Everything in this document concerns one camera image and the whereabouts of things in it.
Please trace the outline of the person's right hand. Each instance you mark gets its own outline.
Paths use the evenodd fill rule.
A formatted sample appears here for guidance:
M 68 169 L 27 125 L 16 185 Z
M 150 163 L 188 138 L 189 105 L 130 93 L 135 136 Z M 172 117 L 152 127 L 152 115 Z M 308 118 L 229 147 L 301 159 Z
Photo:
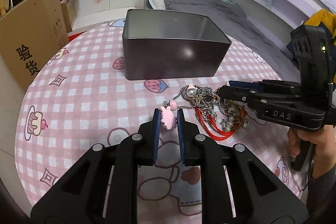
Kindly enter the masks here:
M 332 125 L 325 125 L 315 132 L 300 129 L 288 129 L 288 152 L 295 158 L 301 152 L 300 141 L 309 141 L 315 145 L 313 171 L 311 177 L 317 179 L 335 166 L 335 130 Z

